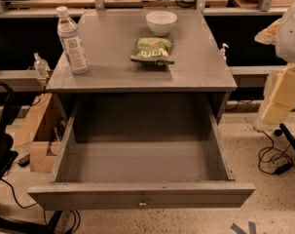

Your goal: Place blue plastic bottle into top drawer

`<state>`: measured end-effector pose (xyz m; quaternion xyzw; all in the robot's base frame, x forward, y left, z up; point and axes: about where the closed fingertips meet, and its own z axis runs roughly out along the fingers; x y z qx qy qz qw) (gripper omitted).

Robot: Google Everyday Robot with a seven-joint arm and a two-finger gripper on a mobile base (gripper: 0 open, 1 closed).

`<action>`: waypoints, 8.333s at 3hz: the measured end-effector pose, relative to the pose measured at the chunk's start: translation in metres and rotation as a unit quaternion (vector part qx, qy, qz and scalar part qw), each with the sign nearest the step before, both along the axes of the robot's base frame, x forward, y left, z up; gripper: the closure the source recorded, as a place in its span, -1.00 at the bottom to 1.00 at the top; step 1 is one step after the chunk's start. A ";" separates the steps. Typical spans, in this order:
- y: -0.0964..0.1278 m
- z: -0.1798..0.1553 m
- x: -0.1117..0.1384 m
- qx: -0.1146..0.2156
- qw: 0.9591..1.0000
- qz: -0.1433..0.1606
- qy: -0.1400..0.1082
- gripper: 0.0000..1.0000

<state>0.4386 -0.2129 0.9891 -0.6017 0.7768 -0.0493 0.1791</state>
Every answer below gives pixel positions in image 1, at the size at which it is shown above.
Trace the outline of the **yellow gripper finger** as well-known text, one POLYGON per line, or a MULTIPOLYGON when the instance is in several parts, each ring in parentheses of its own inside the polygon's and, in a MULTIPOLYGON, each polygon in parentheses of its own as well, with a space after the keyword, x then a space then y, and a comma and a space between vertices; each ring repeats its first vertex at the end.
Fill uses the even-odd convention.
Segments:
POLYGON ((277 29, 279 23, 280 19, 275 20, 268 27, 258 32, 254 37, 254 40, 264 45, 274 45, 277 39, 277 29))
POLYGON ((261 120, 269 125, 278 125, 293 109, 295 109, 295 63, 290 63, 277 74, 277 82, 261 120))

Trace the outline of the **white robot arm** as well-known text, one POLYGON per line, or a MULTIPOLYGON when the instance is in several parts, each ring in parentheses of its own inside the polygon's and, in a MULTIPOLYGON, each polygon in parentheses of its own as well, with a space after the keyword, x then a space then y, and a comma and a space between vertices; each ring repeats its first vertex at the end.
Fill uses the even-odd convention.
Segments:
POLYGON ((295 109, 295 2, 280 19, 260 31, 256 42, 274 45, 276 55, 287 62, 267 99, 261 120, 270 125, 281 123, 295 109))

